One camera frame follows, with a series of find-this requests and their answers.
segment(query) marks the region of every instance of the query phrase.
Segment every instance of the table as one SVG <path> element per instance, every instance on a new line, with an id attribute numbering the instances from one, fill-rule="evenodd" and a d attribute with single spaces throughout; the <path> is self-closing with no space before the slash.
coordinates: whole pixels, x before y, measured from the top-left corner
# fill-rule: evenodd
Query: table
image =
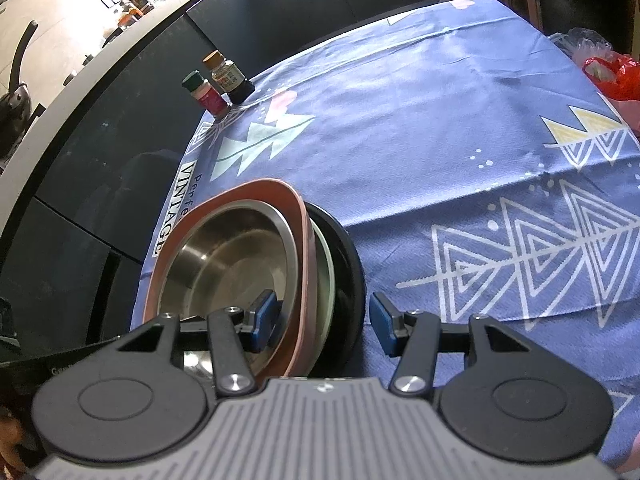
<path id="1" fill-rule="evenodd" d="M 254 81 L 220 124 L 204 115 L 184 154 L 132 327 L 175 219 L 281 178 L 348 229 L 369 294 L 446 322 L 489 314 L 600 380 L 616 410 L 601 456 L 624 462 L 640 428 L 640 148 L 581 71 L 495 0 L 457 0 Z M 387 382 L 393 370 L 367 316 L 345 372 Z M 461 356 L 444 356 L 436 382 L 460 370 Z"/>

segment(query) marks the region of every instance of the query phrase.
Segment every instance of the bottle label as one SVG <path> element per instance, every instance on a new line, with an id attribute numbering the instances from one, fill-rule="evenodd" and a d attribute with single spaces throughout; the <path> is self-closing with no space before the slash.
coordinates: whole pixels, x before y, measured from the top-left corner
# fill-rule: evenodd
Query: bottle label
<path id="1" fill-rule="evenodd" d="M 198 101 L 214 116 L 220 115 L 228 107 L 227 102 L 220 97 L 220 94 L 218 94 L 218 92 L 213 88 L 198 99 Z"/>
<path id="2" fill-rule="evenodd" d="M 226 93 L 237 88 L 244 81 L 244 74 L 238 70 L 234 64 L 228 65 L 228 70 L 224 70 L 219 74 L 215 74 L 216 82 L 222 86 Z"/>

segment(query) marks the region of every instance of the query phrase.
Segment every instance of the person's hand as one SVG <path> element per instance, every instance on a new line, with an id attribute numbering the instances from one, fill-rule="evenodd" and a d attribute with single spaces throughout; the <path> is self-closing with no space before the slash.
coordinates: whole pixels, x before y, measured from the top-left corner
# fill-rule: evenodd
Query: person's hand
<path id="1" fill-rule="evenodd" d="M 15 445 L 22 440 L 22 426 L 17 418 L 0 415 L 0 470 L 6 468 L 12 477 L 17 478 L 26 471 Z"/>

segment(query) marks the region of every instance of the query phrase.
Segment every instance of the stack of bowls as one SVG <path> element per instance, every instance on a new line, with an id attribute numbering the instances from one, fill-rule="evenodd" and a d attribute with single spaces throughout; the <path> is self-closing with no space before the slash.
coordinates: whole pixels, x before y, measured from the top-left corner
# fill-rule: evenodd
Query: stack of bowls
<path id="1" fill-rule="evenodd" d="M 266 288 L 282 309 L 264 351 L 246 355 L 257 379 L 337 375 L 362 330 L 362 266 L 340 224 L 279 180 L 242 184 L 176 224 L 158 255 L 144 320 L 247 308 Z M 210 372 L 208 353 L 198 360 Z"/>

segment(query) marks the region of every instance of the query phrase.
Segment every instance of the gray ribbed panel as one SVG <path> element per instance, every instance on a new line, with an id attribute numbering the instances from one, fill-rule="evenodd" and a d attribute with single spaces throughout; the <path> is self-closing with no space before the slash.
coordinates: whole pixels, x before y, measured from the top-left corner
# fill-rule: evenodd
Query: gray ribbed panel
<path id="1" fill-rule="evenodd" d="M 40 480 L 616 479 L 594 457 L 548 467 L 489 458 L 453 436 L 428 403 L 393 396 L 377 379 L 271 380 L 258 396 L 222 402 L 199 436 L 156 462 L 90 468 L 52 458 L 35 475 Z"/>

